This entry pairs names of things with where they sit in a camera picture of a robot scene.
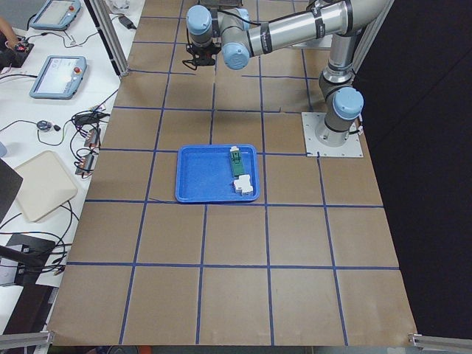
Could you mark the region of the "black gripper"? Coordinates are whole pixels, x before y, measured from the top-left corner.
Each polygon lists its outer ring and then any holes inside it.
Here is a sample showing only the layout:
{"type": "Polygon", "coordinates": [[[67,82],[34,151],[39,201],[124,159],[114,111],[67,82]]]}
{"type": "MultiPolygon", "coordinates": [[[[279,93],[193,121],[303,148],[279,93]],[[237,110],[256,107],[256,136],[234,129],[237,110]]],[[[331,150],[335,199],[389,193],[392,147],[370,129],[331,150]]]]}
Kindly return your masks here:
{"type": "Polygon", "coordinates": [[[186,51],[192,55],[191,59],[184,60],[185,66],[214,66],[216,56],[221,51],[219,43],[210,43],[207,47],[199,47],[188,43],[186,51]]]}

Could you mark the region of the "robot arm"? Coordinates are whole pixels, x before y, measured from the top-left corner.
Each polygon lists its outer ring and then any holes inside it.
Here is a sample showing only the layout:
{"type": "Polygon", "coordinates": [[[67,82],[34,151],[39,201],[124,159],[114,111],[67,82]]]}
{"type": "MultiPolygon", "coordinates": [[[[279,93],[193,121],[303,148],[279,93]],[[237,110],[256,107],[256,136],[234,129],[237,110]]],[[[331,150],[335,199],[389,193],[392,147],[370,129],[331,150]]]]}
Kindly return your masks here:
{"type": "Polygon", "coordinates": [[[197,4],[187,11],[190,59],[196,70],[215,65],[222,54],[229,69],[241,70],[250,58],[331,35],[330,56],[319,77],[327,113],[315,129],[323,145],[338,148],[353,134],[351,125],[364,107],[362,94],[352,87],[353,61],[362,31],[386,8],[386,1],[312,1],[305,10],[266,22],[253,22],[247,9],[230,10],[197,4]]]}

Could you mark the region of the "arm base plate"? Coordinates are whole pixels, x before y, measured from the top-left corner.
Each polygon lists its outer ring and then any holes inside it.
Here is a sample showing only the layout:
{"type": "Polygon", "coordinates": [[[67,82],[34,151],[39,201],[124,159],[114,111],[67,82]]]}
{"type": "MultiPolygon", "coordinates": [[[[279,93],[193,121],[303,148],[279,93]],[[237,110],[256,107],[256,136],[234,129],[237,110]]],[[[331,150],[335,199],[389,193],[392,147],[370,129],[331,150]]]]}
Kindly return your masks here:
{"type": "Polygon", "coordinates": [[[344,132],[330,130],[324,112],[302,112],[306,156],[328,158],[363,158],[360,134],[355,123],[344,132]]]}

